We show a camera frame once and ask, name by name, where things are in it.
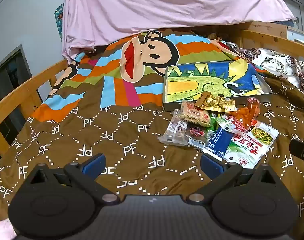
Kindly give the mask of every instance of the blue gripper pad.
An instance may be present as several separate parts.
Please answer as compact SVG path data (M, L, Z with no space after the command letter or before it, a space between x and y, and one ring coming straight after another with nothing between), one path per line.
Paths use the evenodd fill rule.
M105 156L100 154L97 157L93 157L84 163L82 173L88 175L93 180L96 179L105 170Z
M201 170L208 176L210 179L215 179L220 174L224 173L223 166L214 160L207 157L205 154L201 156Z

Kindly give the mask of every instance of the picture of green beans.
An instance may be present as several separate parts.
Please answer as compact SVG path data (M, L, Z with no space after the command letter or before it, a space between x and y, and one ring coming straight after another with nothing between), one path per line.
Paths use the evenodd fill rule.
M272 142L272 137L266 131L260 128L253 128L251 130L253 136L261 143L269 145Z

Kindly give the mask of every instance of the blue package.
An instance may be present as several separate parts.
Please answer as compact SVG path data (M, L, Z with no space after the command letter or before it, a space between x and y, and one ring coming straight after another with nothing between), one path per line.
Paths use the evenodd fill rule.
M203 152L222 161L232 137L233 133L219 127L210 139L209 144L203 149Z

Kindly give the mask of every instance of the red lips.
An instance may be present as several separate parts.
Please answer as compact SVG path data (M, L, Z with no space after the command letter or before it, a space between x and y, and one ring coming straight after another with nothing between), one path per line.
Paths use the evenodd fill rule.
M133 43L130 41L129 46L124 52L124 56L126 59L125 63L125 71L129 75L131 79L133 79L133 70L134 70L134 46Z

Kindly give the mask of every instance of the pink cloth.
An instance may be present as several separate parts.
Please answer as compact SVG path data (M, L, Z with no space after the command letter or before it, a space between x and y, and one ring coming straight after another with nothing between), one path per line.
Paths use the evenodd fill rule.
M16 233L9 219L0 221L0 240L12 240Z
M62 54L152 29L289 19L283 0L65 0Z

